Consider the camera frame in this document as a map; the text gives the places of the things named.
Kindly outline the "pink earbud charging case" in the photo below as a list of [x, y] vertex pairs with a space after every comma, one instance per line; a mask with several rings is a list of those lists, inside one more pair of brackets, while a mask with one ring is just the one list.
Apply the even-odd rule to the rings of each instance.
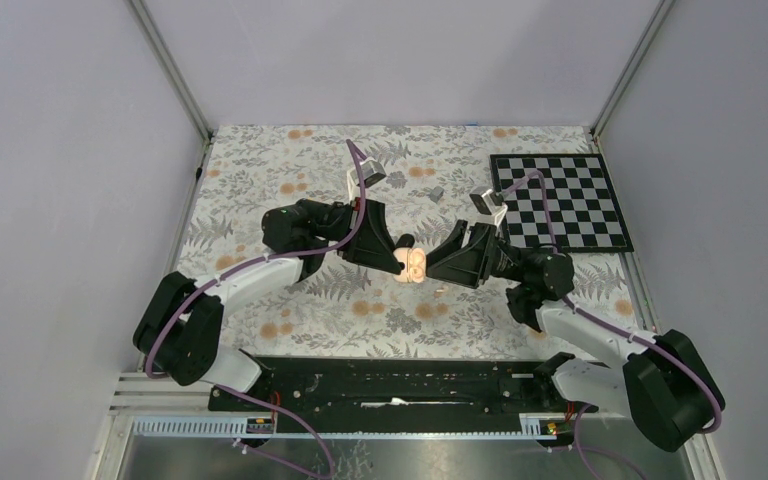
[[401, 270], [393, 277], [400, 283], [422, 283], [426, 278], [427, 256], [422, 248], [401, 247], [394, 251]]

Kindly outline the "black earbud charging case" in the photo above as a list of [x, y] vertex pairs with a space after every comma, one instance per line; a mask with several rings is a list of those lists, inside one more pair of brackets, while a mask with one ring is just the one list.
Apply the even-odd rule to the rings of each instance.
[[402, 234], [395, 242], [394, 249], [413, 248], [415, 237], [412, 234]]

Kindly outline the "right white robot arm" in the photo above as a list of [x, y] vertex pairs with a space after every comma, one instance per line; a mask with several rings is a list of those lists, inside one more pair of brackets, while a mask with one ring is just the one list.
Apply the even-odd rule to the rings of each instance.
[[719, 428], [725, 399], [689, 337], [622, 327], [570, 299], [572, 258], [552, 244], [520, 248], [496, 226], [463, 220], [425, 256], [427, 277], [477, 288], [491, 277], [512, 282], [505, 292], [520, 324], [560, 338], [597, 360], [558, 354], [533, 386], [535, 402], [557, 412], [570, 401], [592, 404], [633, 421], [656, 447], [674, 452], [697, 434]]

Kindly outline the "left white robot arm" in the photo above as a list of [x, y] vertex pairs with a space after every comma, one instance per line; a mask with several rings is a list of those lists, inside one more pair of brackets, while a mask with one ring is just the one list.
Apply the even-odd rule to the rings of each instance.
[[398, 275], [407, 262], [397, 250], [415, 243], [411, 234], [392, 237], [384, 204], [362, 198], [331, 204], [301, 199], [267, 211], [261, 230], [267, 248], [262, 257], [212, 277], [193, 279], [178, 271], [164, 276], [132, 339], [155, 374], [181, 386], [229, 387], [248, 411], [267, 404], [271, 387], [253, 356], [221, 344], [223, 321], [271, 291], [311, 277], [330, 251], [349, 263]]

